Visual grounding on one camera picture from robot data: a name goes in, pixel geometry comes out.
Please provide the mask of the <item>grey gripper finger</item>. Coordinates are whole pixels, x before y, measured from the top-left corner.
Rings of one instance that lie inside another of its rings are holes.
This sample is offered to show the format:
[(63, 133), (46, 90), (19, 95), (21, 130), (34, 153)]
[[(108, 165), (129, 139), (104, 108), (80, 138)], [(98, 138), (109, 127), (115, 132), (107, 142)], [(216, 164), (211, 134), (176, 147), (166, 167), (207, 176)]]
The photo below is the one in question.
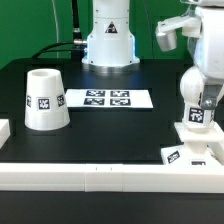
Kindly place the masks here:
[(199, 106), (203, 111), (205, 117), (210, 117), (215, 111), (218, 102), (223, 97), (222, 84), (205, 83), (200, 95)]

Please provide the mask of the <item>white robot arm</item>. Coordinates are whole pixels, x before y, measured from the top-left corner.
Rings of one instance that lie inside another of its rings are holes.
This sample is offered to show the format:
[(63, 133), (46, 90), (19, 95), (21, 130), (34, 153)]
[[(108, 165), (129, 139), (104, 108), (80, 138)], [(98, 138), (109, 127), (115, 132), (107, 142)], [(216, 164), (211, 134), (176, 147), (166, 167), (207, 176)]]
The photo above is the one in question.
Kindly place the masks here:
[[(160, 21), (156, 39), (162, 51), (177, 47), (176, 31), (188, 38), (188, 50), (204, 78), (198, 105), (213, 110), (224, 86), (224, 0), (180, 0), (189, 10)], [(103, 72), (133, 66), (135, 38), (129, 30), (130, 0), (93, 0), (93, 30), (83, 65)]]

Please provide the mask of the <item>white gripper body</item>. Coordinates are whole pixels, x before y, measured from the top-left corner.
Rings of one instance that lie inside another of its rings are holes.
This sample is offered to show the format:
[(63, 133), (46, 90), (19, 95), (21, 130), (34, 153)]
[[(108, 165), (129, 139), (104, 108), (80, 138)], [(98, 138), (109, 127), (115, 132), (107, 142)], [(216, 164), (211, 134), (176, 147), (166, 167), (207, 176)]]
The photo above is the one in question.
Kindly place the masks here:
[(176, 30), (188, 37), (194, 64), (212, 83), (224, 83), (224, 0), (180, 0), (181, 16), (159, 21), (156, 37), (162, 51), (176, 48)]

